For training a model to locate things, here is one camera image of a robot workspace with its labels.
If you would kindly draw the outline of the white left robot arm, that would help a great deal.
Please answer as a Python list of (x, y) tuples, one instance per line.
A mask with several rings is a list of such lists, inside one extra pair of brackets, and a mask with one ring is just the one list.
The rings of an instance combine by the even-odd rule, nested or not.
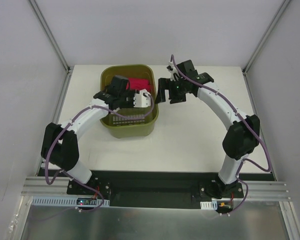
[(117, 109), (134, 108), (137, 94), (141, 91), (131, 88), (131, 81), (115, 75), (110, 84), (97, 92), (90, 103), (74, 117), (61, 124), (49, 123), (45, 127), (41, 157), (58, 166), (70, 177), (79, 181), (78, 188), (89, 195), (95, 191), (93, 174), (80, 160), (79, 139), (93, 125)]

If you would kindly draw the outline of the olive green plastic basket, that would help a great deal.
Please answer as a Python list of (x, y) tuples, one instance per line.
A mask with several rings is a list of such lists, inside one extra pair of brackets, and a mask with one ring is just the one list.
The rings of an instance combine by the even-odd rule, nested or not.
[[(144, 79), (149, 83), (152, 97), (157, 96), (155, 78), (152, 69), (144, 64), (115, 65), (106, 68), (100, 77), (100, 89), (104, 90), (111, 83), (113, 76), (120, 75), (128, 79)], [(108, 129), (115, 138), (144, 137), (148, 136), (155, 127), (155, 122), (159, 116), (159, 108), (155, 104), (154, 108), (124, 108), (119, 109), (118, 114), (127, 116), (124, 119), (113, 113), (108, 114), (100, 120), (101, 124)]]

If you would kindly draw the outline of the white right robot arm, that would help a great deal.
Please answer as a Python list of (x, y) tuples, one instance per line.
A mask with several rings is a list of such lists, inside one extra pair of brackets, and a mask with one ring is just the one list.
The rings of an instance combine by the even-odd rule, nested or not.
[(247, 115), (221, 93), (214, 79), (206, 72), (198, 73), (191, 60), (177, 64), (171, 58), (166, 67), (169, 78), (158, 79), (158, 91), (155, 103), (183, 103), (186, 95), (192, 94), (205, 103), (220, 119), (226, 129), (222, 141), (225, 158), (217, 176), (215, 192), (227, 197), (237, 182), (243, 160), (261, 143), (260, 119)]

